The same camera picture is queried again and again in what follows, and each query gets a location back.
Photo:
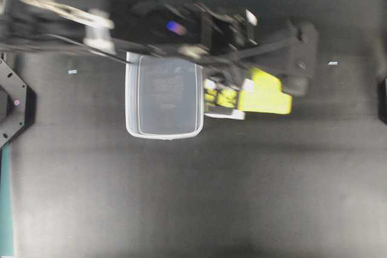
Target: dark gray surface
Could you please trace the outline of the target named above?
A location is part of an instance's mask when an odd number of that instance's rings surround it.
[[[385,0],[207,1],[314,21],[308,97],[289,116],[206,118],[196,138],[141,140],[125,130],[124,66],[24,56],[37,113],[11,145],[17,257],[387,255]]]

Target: small white label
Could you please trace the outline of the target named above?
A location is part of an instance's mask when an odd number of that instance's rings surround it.
[[[212,81],[212,80],[206,79],[204,81],[204,87],[207,90],[215,90],[216,89],[216,83],[214,81]]]
[[[254,81],[250,79],[244,79],[242,90],[245,90],[248,93],[254,93],[254,89],[255,89]]]

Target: black metal bracket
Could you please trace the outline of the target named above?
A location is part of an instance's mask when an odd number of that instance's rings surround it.
[[[23,80],[0,59],[0,85],[11,99],[11,110],[0,124],[0,148],[25,127],[27,85]]]

